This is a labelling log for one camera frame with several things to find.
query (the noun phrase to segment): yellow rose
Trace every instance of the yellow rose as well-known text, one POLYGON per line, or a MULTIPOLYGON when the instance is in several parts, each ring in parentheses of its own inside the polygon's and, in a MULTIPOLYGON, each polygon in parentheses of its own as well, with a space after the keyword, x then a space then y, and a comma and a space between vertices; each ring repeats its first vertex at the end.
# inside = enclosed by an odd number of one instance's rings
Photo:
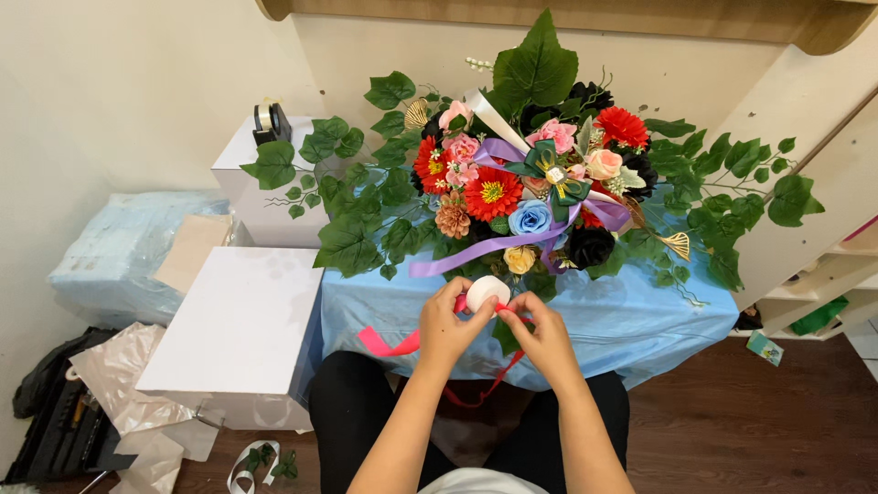
POLYGON ((527 245, 520 247, 509 247, 503 253, 503 260, 509 266, 509 271, 515 274, 526 273, 532 265, 536 254, 527 245))

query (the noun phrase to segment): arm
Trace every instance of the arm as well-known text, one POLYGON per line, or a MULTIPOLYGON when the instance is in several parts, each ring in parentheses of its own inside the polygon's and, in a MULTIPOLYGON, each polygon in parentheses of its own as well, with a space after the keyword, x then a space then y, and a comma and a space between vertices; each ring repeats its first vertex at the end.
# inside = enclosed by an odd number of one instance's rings
POLYGON ((509 307, 512 311, 501 310, 498 315, 558 397, 567 490, 574 494, 633 494, 634 488, 615 456, 601 414, 582 378, 561 315, 531 292, 515 297, 509 307), (533 314, 533 334, 513 312, 519 310, 533 314))
POLYGON ((455 298, 471 285, 469 280, 455 278, 424 305, 421 357, 348 493, 411 494, 418 490, 430 427, 451 368, 497 306, 497 297, 493 296, 469 321, 457 318, 453 310, 455 298))

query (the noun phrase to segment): white shirt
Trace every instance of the white shirt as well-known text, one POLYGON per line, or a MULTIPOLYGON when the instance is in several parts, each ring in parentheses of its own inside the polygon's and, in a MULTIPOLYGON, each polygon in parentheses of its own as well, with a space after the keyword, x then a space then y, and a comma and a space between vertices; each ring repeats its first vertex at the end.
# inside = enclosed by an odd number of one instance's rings
POLYGON ((435 479, 419 494, 549 494, 517 476, 489 469, 456 469, 435 479))

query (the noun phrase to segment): green ribbon bow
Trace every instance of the green ribbon bow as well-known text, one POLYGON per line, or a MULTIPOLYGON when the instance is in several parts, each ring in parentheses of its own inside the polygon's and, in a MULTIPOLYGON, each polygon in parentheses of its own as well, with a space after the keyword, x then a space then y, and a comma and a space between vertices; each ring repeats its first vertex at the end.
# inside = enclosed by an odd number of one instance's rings
POLYGON ((580 182, 570 176, 570 168, 558 162, 555 142, 552 139, 537 141, 528 151, 522 162, 509 162, 503 165, 508 171, 533 178, 543 178, 551 185, 549 205, 556 222, 567 223, 570 206, 586 199, 591 184, 580 182))

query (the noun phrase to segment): blue tablecloth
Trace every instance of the blue tablecloth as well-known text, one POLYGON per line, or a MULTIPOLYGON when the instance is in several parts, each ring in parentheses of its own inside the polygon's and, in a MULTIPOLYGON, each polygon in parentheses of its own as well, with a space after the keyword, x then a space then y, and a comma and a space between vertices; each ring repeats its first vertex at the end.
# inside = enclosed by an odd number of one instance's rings
MULTIPOLYGON (((373 326, 391 347, 418 324, 421 307, 445 280, 408 278, 408 263, 430 260, 429 252, 409 257, 399 274, 387 281, 378 270, 343 279, 327 269, 323 276, 321 319, 324 357, 336 350, 369 354, 356 334, 373 326)), ((585 377, 615 370, 631 389, 654 375, 677 367, 729 334, 738 309, 727 290, 707 274, 707 258, 695 255, 686 288, 704 307, 684 300, 673 287, 656 287, 645 265, 626 264, 615 277, 591 281, 587 273, 569 270, 558 277, 558 296, 549 303, 564 317, 585 377)), ((493 322, 479 333, 458 361, 451 379, 493 379, 509 363, 500 342, 491 337, 493 322)), ((395 374, 409 376, 418 352, 380 359, 395 374)), ((525 357, 504 381, 543 391, 549 384, 525 357)))

